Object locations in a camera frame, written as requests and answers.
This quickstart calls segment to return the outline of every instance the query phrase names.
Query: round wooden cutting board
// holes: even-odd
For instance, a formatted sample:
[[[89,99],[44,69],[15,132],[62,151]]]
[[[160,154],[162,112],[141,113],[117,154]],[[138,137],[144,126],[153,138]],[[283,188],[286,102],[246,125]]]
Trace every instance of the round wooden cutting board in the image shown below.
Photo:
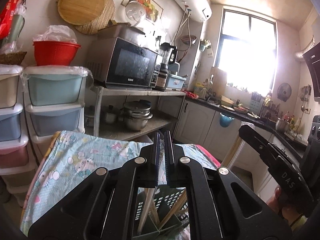
[[[102,14],[86,25],[76,25],[75,29],[84,34],[97,34],[99,30],[104,29],[108,26],[108,21],[113,20],[115,17],[115,4],[113,0],[105,0],[106,6]]]
[[[58,12],[67,23],[84,25],[99,17],[105,4],[105,0],[59,0]]]

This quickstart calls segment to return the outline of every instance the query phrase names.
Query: window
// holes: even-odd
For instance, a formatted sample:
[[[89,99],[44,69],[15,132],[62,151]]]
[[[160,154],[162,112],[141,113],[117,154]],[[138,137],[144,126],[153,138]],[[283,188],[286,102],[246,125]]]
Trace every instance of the window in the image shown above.
[[[225,10],[215,67],[228,73],[228,84],[266,96],[276,70],[275,23]]]

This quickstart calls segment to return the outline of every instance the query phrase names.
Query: black countertop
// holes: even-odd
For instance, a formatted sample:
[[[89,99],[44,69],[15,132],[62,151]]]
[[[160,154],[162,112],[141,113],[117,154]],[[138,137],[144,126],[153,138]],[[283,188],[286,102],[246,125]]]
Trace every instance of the black countertop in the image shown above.
[[[293,154],[293,156],[297,159],[297,161],[301,163],[302,157],[305,151],[304,147],[298,146],[296,143],[292,142],[289,138],[287,138],[283,133],[280,133],[276,129],[273,129],[270,125],[265,124],[260,119],[250,117],[247,114],[239,114],[235,111],[230,111],[224,107],[213,106],[211,104],[208,104],[203,99],[192,99],[192,98],[186,97],[186,100],[190,102],[194,102],[201,106],[211,108],[215,111],[226,114],[227,116],[234,117],[235,119],[238,119],[240,121],[253,123],[255,126],[272,133]]]

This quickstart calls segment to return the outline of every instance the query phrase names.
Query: blender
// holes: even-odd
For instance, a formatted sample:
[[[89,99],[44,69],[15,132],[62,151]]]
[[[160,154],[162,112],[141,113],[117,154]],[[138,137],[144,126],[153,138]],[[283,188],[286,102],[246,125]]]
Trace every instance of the blender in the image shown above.
[[[171,46],[169,43],[165,42],[162,43],[159,47],[159,55],[163,58],[158,79],[156,82],[156,89],[164,91],[165,90],[165,83],[168,78],[168,65],[173,64],[176,62],[177,59],[177,47]]]

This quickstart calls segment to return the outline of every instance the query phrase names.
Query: lower shelf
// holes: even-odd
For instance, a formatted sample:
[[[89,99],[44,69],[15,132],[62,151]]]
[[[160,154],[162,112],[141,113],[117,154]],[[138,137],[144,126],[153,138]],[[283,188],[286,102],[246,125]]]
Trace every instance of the lower shelf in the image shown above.
[[[117,122],[112,125],[104,124],[101,122],[99,137],[112,140],[128,141],[141,135],[156,131],[170,123],[175,123],[178,120],[177,118],[158,110],[152,111],[152,114],[153,117],[148,120],[147,126],[141,131],[131,131],[125,126],[123,122]],[[87,127],[85,133],[93,135],[93,128]]]

